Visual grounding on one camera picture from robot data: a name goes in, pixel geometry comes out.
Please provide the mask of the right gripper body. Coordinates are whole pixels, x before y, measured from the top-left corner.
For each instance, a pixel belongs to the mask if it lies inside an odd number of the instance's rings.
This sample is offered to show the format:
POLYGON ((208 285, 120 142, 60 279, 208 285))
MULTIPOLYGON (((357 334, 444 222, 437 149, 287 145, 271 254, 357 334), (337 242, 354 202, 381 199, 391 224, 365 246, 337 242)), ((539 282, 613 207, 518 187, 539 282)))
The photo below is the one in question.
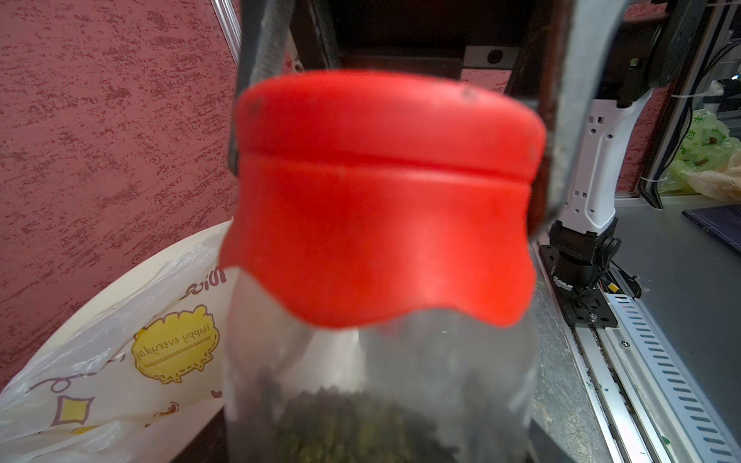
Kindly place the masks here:
POLYGON ((511 71, 549 1, 298 1, 289 25, 303 71, 373 69, 443 78, 511 71))

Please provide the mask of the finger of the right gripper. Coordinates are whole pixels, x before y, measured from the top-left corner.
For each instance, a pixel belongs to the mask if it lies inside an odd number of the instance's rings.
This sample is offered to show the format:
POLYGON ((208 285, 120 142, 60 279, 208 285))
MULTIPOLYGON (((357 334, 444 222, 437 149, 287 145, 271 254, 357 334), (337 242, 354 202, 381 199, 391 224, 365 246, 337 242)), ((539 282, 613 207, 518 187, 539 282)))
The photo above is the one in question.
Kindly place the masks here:
POLYGON ((239 176, 239 143, 237 142, 237 101, 249 88, 276 77, 285 61, 289 25, 293 17, 293 0, 241 0, 241 32, 237 84, 233 100, 227 166, 239 176))
POLYGON ((533 182, 528 233, 539 235, 565 206, 586 117, 625 1, 538 1, 505 90, 542 119, 543 160, 533 182))

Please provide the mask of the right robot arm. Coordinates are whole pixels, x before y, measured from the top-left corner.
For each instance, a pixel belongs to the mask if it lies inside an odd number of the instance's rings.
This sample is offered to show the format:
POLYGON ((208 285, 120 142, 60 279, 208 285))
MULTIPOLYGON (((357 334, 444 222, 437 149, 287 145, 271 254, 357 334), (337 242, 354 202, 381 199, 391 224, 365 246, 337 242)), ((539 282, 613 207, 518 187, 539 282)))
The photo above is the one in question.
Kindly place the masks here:
POLYGON ((506 69, 506 92, 543 119, 547 147, 529 232, 559 252, 552 274, 594 287, 619 241, 615 192, 633 128, 692 46, 704 1, 625 18, 624 1, 217 1, 237 90, 307 71, 383 69, 460 79, 506 69))

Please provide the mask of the dark tea leaves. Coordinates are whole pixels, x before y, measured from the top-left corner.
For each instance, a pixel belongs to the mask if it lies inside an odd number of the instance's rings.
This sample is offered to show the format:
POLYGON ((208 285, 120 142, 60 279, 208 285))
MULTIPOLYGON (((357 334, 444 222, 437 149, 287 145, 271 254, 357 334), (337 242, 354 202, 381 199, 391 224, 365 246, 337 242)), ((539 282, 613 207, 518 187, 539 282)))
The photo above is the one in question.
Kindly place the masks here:
POLYGON ((291 399, 276 422, 274 462, 455 462, 427 417, 335 388, 291 399))

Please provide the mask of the green plastic bag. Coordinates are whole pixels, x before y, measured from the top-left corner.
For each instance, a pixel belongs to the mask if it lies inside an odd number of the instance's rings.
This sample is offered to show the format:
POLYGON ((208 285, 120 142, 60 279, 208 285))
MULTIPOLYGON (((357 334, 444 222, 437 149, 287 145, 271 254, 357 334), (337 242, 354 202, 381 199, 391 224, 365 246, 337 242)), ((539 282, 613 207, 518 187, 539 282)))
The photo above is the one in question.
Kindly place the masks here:
POLYGON ((695 110, 687 133, 680 142, 667 172, 661 177, 662 194, 694 194, 690 175, 704 172, 724 173, 729 162, 740 152, 740 140, 706 109, 695 110))

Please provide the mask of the cream plastic waste bin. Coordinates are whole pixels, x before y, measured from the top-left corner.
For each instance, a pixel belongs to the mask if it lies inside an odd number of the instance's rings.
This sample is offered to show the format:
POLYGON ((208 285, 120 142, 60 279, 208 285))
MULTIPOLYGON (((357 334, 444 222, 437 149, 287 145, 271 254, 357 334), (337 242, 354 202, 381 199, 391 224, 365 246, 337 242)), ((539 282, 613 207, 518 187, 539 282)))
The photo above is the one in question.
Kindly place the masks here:
POLYGON ((121 300, 136 293, 138 289, 144 287, 161 268, 169 264, 171 260, 179 258, 191 247, 206 240, 212 235, 224 233, 231 225, 231 221, 226 221, 208 229, 198 231, 194 235, 189 235, 184 239, 172 244, 171 246, 159 251, 152 257, 144 260, 135 268, 123 274, 120 278, 107 286, 75 314, 73 314, 64 324, 62 324, 54 334, 38 349, 31 358, 36 361, 65 343, 78 329, 83 325, 96 318, 101 312, 121 300))

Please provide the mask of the blue book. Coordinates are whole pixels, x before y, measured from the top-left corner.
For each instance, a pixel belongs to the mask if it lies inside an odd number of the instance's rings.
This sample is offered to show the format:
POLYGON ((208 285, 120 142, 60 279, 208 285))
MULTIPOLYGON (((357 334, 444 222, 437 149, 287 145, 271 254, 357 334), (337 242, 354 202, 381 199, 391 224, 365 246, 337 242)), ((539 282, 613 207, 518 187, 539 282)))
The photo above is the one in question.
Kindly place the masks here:
POLYGON ((682 215, 733 253, 740 255, 740 204, 683 210, 682 215))

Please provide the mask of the white printed bin liner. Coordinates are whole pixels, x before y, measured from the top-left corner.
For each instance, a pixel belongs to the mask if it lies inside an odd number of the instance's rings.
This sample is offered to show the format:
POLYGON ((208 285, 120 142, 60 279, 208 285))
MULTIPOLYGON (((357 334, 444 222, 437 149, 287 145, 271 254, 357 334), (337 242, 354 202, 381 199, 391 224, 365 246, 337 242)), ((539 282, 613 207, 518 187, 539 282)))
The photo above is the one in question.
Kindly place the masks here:
POLYGON ((226 231, 161 268, 1 395, 5 462, 169 462, 221 411, 226 231))

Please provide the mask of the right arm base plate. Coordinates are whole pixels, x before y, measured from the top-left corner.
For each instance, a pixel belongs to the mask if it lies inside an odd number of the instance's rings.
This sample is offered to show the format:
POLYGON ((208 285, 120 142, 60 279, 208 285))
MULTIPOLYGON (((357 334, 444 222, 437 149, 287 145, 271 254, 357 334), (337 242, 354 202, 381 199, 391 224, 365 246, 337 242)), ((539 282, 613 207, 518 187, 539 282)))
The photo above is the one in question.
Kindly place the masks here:
POLYGON ((563 318, 571 328, 617 328, 619 321, 614 315, 603 292, 597 287, 577 289, 561 282, 555 268, 559 252, 550 245, 538 246, 538 255, 546 278, 553 287, 557 304, 563 318))

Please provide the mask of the aluminium mounting rail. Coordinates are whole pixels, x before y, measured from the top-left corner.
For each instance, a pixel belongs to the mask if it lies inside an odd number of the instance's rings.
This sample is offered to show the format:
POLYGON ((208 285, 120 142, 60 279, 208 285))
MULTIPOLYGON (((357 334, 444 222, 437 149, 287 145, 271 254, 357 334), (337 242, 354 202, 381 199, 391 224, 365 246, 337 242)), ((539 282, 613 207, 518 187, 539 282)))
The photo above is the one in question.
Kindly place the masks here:
POLYGON ((740 260, 697 231, 627 231, 603 297, 565 339, 610 462, 740 458, 740 260))

